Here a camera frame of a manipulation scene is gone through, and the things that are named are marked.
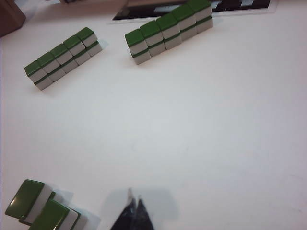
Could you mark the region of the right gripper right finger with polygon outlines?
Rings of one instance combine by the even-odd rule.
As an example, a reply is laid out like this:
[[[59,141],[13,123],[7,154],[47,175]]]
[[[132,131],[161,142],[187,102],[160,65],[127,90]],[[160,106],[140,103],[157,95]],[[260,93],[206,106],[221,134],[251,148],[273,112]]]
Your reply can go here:
[[[141,196],[139,196],[138,205],[136,209],[136,229],[154,230],[154,226]]]

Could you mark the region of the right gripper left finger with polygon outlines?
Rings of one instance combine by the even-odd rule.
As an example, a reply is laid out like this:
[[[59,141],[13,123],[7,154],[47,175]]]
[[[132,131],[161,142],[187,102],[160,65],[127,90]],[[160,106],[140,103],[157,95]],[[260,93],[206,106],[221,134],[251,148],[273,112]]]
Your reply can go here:
[[[127,203],[111,227],[111,230],[130,230],[136,213],[136,198],[132,189],[128,189]]]

